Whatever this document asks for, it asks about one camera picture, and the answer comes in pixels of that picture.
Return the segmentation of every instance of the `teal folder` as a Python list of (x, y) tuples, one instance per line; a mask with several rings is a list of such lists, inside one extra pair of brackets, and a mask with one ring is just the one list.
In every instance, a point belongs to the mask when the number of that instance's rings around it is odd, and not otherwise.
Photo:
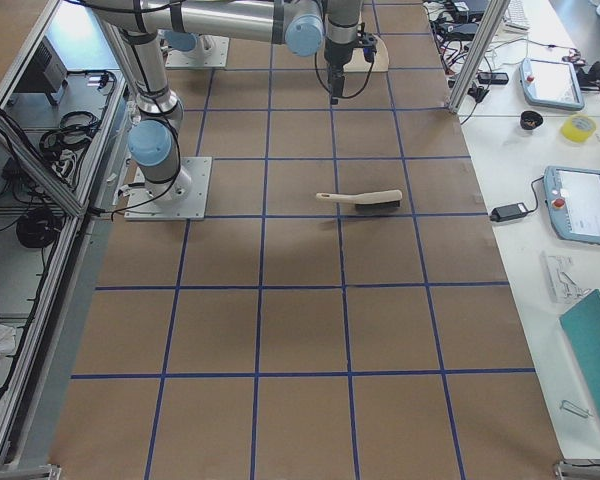
[(560, 323), (600, 416), (600, 291), (580, 300), (560, 317)]

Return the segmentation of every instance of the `brush handle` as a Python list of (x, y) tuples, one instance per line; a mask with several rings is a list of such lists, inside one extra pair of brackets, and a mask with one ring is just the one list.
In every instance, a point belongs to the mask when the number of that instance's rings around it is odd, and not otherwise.
[(358, 195), (342, 195), (339, 193), (316, 193), (316, 200), (331, 203), (373, 205), (376, 203), (396, 202), (402, 200), (402, 192), (400, 190), (387, 190), (384, 192), (360, 193)]

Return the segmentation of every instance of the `blue joint cap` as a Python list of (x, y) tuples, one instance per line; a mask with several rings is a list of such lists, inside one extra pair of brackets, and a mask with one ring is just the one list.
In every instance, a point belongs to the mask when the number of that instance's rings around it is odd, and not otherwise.
[(284, 41), (300, 57), (313, 55), (320, 49), (324, 38), (322, 21), (316, 15), (300, 15), (293, 19), (284, 34)]
[(143, 120), (129, 132), (127, 144), (133, 158), (143, 167), (155, 167), (171, 152), (171, 132), (156, 120)]
[(180, 33), (173, 30), (166, 30), (164, 38), (169, 42), (169, 46), (180, 52), (190, 52), (198, 45), (198, 35), (195, 33)]

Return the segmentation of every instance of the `keyboard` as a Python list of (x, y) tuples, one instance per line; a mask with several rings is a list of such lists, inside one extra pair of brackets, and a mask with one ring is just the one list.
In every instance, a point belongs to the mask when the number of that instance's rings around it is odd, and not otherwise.
[(504, 14), (504, 30), (510, 32), (526, 32), (529, 30), (529, 20), (524, 13), (522, 0), (511, 0)]

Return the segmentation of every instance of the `tablet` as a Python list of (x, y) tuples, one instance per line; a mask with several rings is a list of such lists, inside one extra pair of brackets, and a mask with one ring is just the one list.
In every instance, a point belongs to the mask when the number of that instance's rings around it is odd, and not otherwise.
[(558, 236), (600, 244), (600, 170), (550, 166), (544, 187)]
[(582, 110), (584, 99), (571, 63), (525, 58), (520, 64), (522, 91), (531, 105)]

